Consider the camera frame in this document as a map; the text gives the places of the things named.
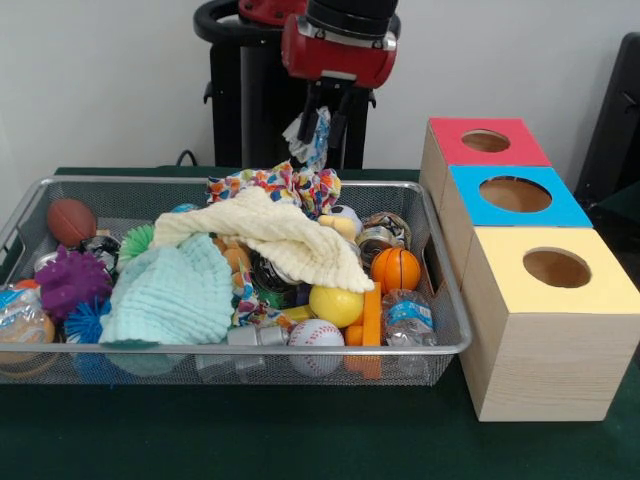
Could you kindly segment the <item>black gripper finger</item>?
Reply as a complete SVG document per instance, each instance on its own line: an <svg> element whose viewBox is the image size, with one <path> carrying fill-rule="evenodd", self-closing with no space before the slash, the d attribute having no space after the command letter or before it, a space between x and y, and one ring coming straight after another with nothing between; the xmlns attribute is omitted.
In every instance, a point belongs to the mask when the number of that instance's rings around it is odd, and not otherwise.
<svg viewBox="0 0 640 480"><path fill-rule="evenodd" d="M298 139L302 143L310 143L313 139L318 121L317 107L320 97L320 82L310 81L308 83L306 101L300 117L300 126L298 130Z"/></svg>
<svg viewBox="0 0 640 480"><path fill-rule="evenodd" d="M329 131L329 147L338 148L348 123L348 116L354 98L354 88L346 87L341 96L338 109L332 114Z"/></svg>

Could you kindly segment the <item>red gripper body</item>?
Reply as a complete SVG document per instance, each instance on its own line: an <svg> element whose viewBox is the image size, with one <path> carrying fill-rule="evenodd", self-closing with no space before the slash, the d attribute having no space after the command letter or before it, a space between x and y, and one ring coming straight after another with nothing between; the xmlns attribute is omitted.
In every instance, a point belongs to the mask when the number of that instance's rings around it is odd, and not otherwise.
<svg viewBox="0 0 640 480"><path fill-rule="evenodd" d="M377 89L391 74L397 44L396 29L388 30L380 39L365 40L322 29L305 16L291 15L282 32L282 63L295 78L331 78Z"/></svg>

